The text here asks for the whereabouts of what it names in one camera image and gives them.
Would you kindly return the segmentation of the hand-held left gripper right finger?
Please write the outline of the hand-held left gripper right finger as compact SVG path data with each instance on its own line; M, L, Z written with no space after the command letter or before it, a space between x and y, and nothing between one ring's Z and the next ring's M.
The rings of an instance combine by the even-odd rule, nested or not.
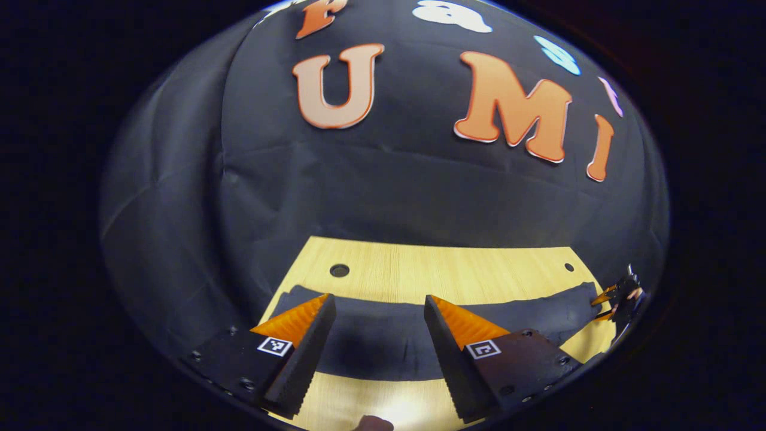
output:
M508 331L433 295L424 319L460 420L516 414L582 367L539 331Z

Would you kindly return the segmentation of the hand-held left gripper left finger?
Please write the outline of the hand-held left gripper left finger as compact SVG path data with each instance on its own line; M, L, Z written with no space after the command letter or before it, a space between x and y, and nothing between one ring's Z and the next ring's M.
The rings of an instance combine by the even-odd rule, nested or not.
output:
M249 330L221 331L186 353L184 364L238 401L293 419L335 319L336 298L325 293Z

